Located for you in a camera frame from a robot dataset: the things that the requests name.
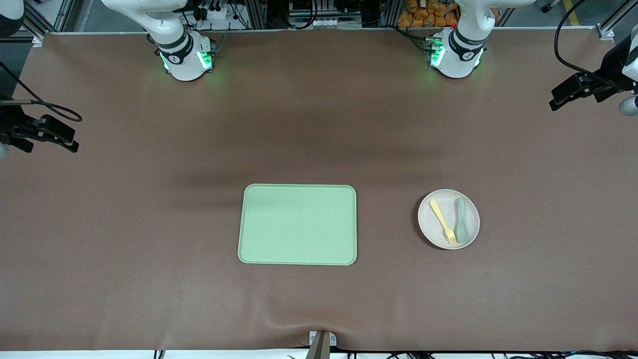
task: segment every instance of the pile of brown food items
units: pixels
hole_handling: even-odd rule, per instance
[[[398,27],[452,26],[461,17],[461,10],[456,3],[421,0],[421,4],[419,4],[419,0],[405,0],[404,5],[405,12],[399,15]]]

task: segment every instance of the white plate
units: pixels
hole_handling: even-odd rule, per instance
[[[456,233],[456,226],[459,223],[459,207],[457,199],[465,199],[465,225],[468,230],[468,241],[466,243],[458,243],[451,245],[445,237],[443,227],[436,219],[434,211],[430,207],[430,200],[436,199],[441,209],[441,213],[447,225]],[[479,235],[480,218],[479,211],[472,201],[464,194],[455,190],[436,190],[428,194],[419,206],[419,227],[426,238],[437,247],[444,249],[461,249],[472,243]]]

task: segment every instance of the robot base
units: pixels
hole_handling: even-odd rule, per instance
[[[217,51],[215,41],[196,31],[188,31],[188,33],[193,37],[193,49],[181,64],[171,63],[162,56],[167,73],[180,81],[197,80],[203,74],[212,72]]]
[[[458,54],[451,50],[450,33],[452,28],[446,28],[440,33],[433,35],[434,38],[440,38],[441,43],[437,46],[435,52],[430,56],[429,66],[439,70],[442,74],[453,79],[461,79],[471,74],[472,70],[478,66],[480,57],[483,54],[481,50],[470,61],[463,61]]]

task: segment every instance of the brown table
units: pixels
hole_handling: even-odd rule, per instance
[[[181,83],[143,36],[46,37],[22,78],[85,121],[79,153],[1,164],[1,349],[292,347],[317,328],[358,350],[636,349],[638,121],[622,95],[551,112],[573,73],[552,38],[495,31],[451,80],[391,31],[231,34],[215,74]],[[591,69],[610,47],[561,42]],[[250,183],[355,187],[355,264],[241,263]],[[479,208],[470,247],[420,235],[438,188]]]

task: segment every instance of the green tray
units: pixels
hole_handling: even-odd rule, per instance
[[[237,255],[244,263],[351,265],[357,258],[355,189],[246,187]]]

